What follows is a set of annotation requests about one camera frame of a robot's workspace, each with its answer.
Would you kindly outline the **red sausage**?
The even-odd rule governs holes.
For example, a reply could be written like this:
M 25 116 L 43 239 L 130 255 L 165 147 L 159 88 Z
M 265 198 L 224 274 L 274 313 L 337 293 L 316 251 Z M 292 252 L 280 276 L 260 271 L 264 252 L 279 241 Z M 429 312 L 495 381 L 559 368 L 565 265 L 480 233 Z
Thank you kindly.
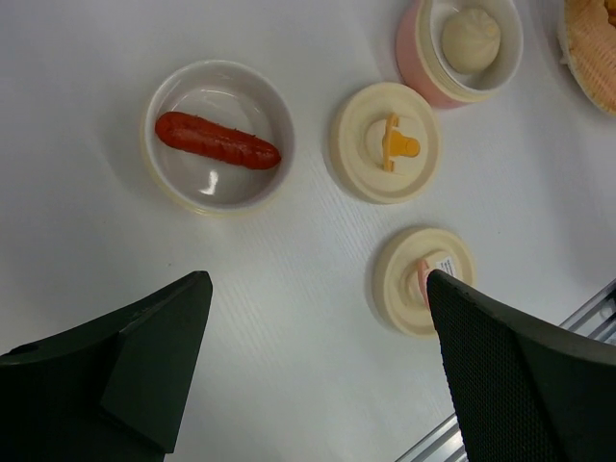
M 268 141 L 197 115 L 166 112 L 154 129 L 160 141 L 171 148 L 229 165 L 267 170 L 282 161 L 279 150 Z

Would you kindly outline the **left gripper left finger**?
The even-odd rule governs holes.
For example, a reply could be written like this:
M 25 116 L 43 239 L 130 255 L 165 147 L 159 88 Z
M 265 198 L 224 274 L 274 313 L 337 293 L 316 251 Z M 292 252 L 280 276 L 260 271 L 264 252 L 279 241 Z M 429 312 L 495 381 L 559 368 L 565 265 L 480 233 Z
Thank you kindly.
M 174 452 L 213 284 L 194 271 L 1 357 L 4 461 L 162 461 Z

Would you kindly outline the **cream lid pink handle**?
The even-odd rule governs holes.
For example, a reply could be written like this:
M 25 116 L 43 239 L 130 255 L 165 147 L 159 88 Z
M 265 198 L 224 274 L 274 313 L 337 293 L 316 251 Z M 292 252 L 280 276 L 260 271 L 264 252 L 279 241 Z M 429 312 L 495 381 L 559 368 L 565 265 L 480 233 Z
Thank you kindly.
M 448 230 L 409 227 L 383 246 L 372 274 L 372 297 L 379 315 L 397 332 L 436 335 L 427 299 L 427 277 L 435 270 L 471 286 L 476 280 L 472 252 Z

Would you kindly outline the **white round bun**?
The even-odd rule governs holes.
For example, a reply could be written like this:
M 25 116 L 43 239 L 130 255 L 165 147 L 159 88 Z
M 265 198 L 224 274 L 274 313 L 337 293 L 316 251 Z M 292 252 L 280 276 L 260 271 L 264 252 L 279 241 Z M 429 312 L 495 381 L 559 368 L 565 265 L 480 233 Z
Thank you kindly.
M 456 72 L 465 75 L 482 72 L 500 51 L 501 27 L 485 10 L 466 8 L 446 20 L 441 47 Z

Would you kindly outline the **cream lid orange handle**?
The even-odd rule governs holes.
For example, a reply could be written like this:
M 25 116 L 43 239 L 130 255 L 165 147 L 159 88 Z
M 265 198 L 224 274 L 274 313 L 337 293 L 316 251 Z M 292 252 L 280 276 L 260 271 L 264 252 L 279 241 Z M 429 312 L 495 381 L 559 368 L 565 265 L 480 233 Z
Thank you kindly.
M 397 83 L 354 93 L 333 118 L 331 164 L 341 183 L 374 204 L 423 193 L 437 173 L 442 137 L 436 115 L 416 91 Z

